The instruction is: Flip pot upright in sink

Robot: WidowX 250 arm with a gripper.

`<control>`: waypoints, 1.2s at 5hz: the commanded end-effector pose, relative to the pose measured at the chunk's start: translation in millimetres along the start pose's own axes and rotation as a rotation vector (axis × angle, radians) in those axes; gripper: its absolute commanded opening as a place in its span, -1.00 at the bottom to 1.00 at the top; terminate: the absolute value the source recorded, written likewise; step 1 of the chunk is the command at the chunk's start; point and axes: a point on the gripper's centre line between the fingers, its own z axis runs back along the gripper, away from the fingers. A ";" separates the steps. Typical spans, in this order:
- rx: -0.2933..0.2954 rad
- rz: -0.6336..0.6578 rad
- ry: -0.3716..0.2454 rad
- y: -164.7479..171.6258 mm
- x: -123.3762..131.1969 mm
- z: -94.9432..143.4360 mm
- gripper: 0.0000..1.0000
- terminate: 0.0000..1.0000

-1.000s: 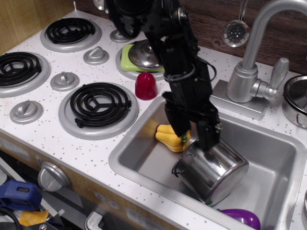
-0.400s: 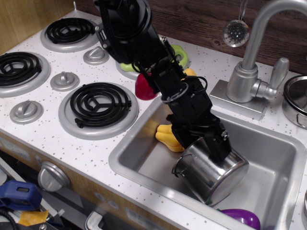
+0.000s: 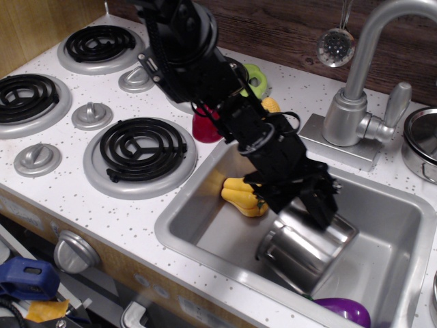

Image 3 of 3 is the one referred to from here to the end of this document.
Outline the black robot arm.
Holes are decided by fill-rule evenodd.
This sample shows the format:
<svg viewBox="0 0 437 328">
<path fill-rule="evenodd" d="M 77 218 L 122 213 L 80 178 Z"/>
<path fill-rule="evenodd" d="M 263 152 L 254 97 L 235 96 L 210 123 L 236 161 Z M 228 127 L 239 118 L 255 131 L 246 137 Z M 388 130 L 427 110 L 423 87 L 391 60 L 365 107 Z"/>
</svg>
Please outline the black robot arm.
<svg viewBox="0 0 437 328">
<path fill-rule="evenodd" d="M 213 15 L 192 1 L 136 1 L 150 45 L 141 65 L 175 103 L 203 109 L 226 141 L 255 167 L 245 177 L 276 213 L 299 199 L 312 221 L 327 228 L 337 212 L 335 181 L 325 163 L 307 157 L 289 113 L 262 107 L 242 70 L 217 48 Z"/>
</svg>

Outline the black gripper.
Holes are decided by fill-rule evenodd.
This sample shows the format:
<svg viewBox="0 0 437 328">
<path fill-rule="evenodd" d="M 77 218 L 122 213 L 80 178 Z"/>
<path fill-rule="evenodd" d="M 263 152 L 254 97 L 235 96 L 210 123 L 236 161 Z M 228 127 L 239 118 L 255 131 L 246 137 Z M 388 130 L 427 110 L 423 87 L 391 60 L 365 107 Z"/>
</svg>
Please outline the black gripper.
<svg viewBox="0 0 437 328">
<path fill-rule="evenodd" d="M 325 230 L 337 214 L 334 179 L 327 164 L 307 157 L 307 149 L 285 115 L 238 118 L 241 155 L 256 168 L 246 181 L 276 214 L 299 196 L 313 220 Z"/>
</svg>

